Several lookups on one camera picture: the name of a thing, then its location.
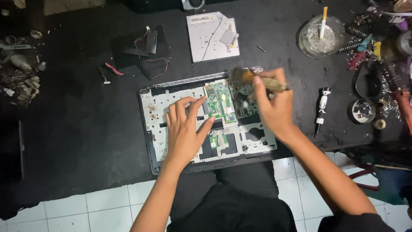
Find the person's left hand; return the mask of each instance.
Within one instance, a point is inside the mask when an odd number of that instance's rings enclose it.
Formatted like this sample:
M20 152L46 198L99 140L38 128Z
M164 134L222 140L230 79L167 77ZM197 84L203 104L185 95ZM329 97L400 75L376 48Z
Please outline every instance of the person's left hand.
M169 106L166 114L169 150L163 161L163 168L172 166L180 173L199 151L215 121L214 116L208 118L196 133L197 112L205 100L206 96L198 100L184 97ZM189 103L190 112L189 116L186 116L185 108L189 107Z

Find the black cloth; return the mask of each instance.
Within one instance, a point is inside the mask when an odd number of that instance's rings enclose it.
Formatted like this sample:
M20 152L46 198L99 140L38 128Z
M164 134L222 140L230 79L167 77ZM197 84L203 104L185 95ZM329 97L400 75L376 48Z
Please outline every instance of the black cloth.
M184 175L167 231L296 232L292 211L278 194L271 161ZM394 230L379 215L365 213L325 217L318 231Z

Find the laptop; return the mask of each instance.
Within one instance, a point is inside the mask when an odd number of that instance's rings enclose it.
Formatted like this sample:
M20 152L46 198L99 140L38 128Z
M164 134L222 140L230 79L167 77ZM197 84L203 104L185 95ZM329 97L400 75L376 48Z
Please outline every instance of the laptop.
M249 69L262 72L260 66ZM211 170L222 163L236 162L271 153L277 149L274 134L261 122L256 101L248 97L253 91L249 83L229 82L229 72L154 85L139 91L146 149L151 171L159 174L168 152L168 107L183 97L206 95L197 112L196 129L215 116L215 122L199 151L184 172Z

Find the black pants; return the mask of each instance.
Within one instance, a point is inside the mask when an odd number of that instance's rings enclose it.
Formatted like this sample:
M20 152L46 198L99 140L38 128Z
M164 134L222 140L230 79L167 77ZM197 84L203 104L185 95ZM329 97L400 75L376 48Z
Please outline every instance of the black pants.
M221 184L263 197L277 198L279 194L272 161L182 175L170 211L171 221L187 216L213 185Z

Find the black shirt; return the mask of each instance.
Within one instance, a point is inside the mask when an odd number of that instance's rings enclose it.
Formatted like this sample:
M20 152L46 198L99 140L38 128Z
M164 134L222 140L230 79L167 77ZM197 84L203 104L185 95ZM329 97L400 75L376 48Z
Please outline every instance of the black shirt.
M296 226L292 211L284 201L247 194L228 185L214 185L193 212L172 221L167 231L296 232ZM319 231L394 232L374 213L325 217Z

